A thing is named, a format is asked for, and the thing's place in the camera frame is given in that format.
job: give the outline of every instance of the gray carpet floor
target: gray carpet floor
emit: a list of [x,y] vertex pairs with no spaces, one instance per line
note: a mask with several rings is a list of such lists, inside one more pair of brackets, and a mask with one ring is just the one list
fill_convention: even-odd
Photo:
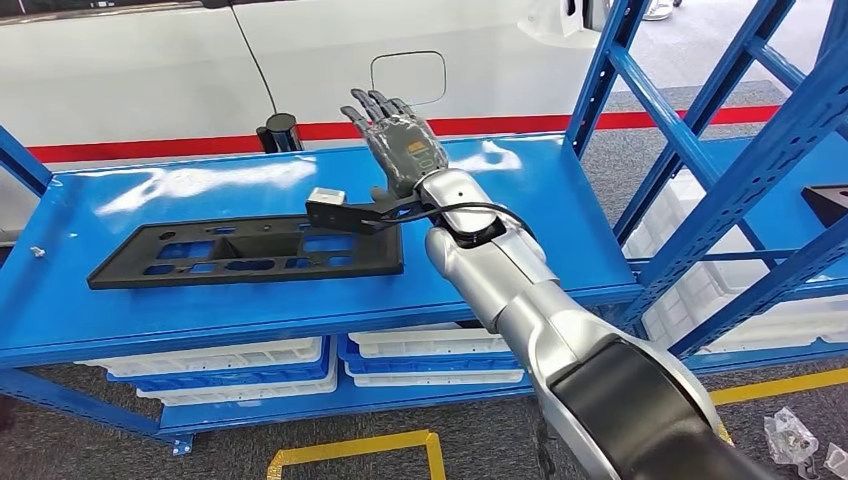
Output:
[[[693,88],[664,91],[685,108]],[[728,104],[774,104],[783,95],[771,83],[740,85]],[[608,110],[639,110],[629,95],[615,93]],[[713,127],[705,137],[751,135],[759,125]],[[626,206],[644,173],[665,145],[655,129],[599,131],[584,168],[610,221]],[[848,366],[848,357],[763,370],[706,377],[710,389],[800,375]],[[158,404],[135,397],[125,385],[109,384],[102,370],[57,365],[35,373],[99,398],[156,416]],[[848,386],[783,395],[719,408],[737,448],[777,478],[797,478],[790,467],[773,465],[762,434],[762,417],[783,406],[792,408],[822,442],[816,463],[821,468],[827,442],[848,447]],[[28,479],[260,479],[282,448],[309,446],[374,435],[429,429],[439,434],[450,479],[581,479],[569,453],[553,438],[531,397],[462,405],[351,415],[239,428],[197,436],[193,453],[172,457],[151,441],[101,428],[42,408],[17,403],[14,425],[0,433],[0,480]],[[284,470],[284,478],[366,479],[429,478],[423,448],[314,462]]]

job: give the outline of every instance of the white storage crate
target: white storage crate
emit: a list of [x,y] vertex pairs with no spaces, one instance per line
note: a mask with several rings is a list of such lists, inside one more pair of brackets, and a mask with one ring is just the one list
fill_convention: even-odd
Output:
[[471,385],[480,383],[518,383],[524,378],[524,370],[456,370],[451,372],[409,373],[351,373],[345,364],[346,373],[353,377],[357,387],[409,387],[423,385]]
[[333,343],[330,345],[327,376],[318,380],[256,383],[225,387],[182,388],[179,390],[157,390],[151,392],[136,390],[136,395],[144,398],[156,398],[165,406],[173,407],[201,403],[241,402],[259,400],[261,398],[332,393],[336,391],[336,387],[338,386],[338,363],[335,340],[333,340]]
[[[628,258],[651,257],[705,195],[688,170],[681,170],[660,192],[622,251]],[[753,251],[738,227],[710,253]],[[643,320],[651,340],[670,346],[727,305],[768,273],[760,260],[698,262],[660,297]],[[705,352],[809,345],[816,338],[848,339],[848,296],[786,302],[772,307],[728,332]]]
[[322,337],[295,338],[76,363],[103,367],[116,377],[287,365],[317,361],[321,356],[321,341]]
[[348,336],[359,344],[359,354],[365,358],[509,351],[500,335],[493,335],[485,328],[461,328],[456,323],[351,333]]

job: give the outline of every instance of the yellow floor marking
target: yellow floor marking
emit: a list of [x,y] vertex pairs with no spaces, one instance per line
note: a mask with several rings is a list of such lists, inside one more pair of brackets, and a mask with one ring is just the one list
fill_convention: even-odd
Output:
[[[716,405],[727,405],[843,383],[848,383],[848,368],[725,388],[710,392],[710,397],[712,397]],[[727,443],[733,445],[733,440],[727,433],[727,429],[725,429],[723,423],[719,424],[719,436]],[[429,430],[416,430],[414,432],[383,435],[381,437],[361,438],[311,447],[280,450],[268,466],[267,480],[281,480],[283,468],[286,465],[297,465],[319,460],[331,460],[334,458],[419,446],[424,446],[427,450],[430,479],[444,480],[445,466],[442,458],[442,448],[439,444],[439,436]]]
[[710,397],[712,397],[713,403],[716,405],[727,405],[729,403],[773,397],[784,393],[801,392],[842,383],[848,383],[848,368],[725,388],[710,392]]
[[287,465],[332,460],[335,458],[385,452],[400,448],[420,447],[427,450],[427,463],[431,480],[445,480],[445,465],[442,459],[442,447],[439,436],[429,430],[396,433],[380,437],[360,438],[344,442],[325,443],[311,447],[280,450],[268,465],[267,480],[281,480],[283,468]]

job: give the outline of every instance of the shelving rack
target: shelving rack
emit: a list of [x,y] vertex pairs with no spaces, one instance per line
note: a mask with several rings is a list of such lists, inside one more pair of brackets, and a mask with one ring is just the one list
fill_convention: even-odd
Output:
[[[848,2],[834,2],[818,63],[806,77],[768,46],[793,2],[758,2],[683,118],[628,53],[649,3],[615,2],[564,138],[453,140],[445,143],[448,153],[454,160],[482,156],[486,165],[500,164],[503,168],[469,171],[495,201],[533,225],[570,295],[585,306],[614,305],[608,320],[638,335],[645,334],[642,313],[695,262],[718,259],[705,252],[732,226],[744,226],[758,249],[721,258],[761,259],[771,269],[672,346],[696,373],[848,352],[848,344],[819,340],[806,347],[692,355],[775,303],[848,293],[848,217],[824,229],[800,196],[804,185],[848,183],[848,162],[842,161],[848,155]],[[753,139],[700,141],[754,60],[793,90],[792,96]],[[618,76],[669,143],[611,230],[579,159]],[[53,174],[0,129],[0,161],[41,197],[0,269],[0,393],[136,433],[183,454],[200,431],[532,391],[526,381],[357,388],[341,375],[333,394],[166,407],[154,421],[24,372],[21,367],[49,363],[457,321],[470,312],[429,264],[423,223],[403,226],[400,275],[88,289],[88,273],[141,224],[300,213],[317,185],[346,190],[353,203],[367,201],[367,187],[381,184],[382,175],[364,147]],[[657,255],[628,262],[620,244],[683,165],[706,196]],[[310,296],[334,302],[301,301]]]

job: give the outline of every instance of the white car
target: white car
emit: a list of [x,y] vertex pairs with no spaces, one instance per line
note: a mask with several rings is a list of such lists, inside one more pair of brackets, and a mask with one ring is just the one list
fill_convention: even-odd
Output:
[[[0,0],[0,125],[52,169],[244,151],[272,98],[306,140],[350,142],[338,109],[355,86],[469,119],[460,135],[570,113],[606,14],[605,0],[46,1]],[[12,181],[4,230],[34,204]]]

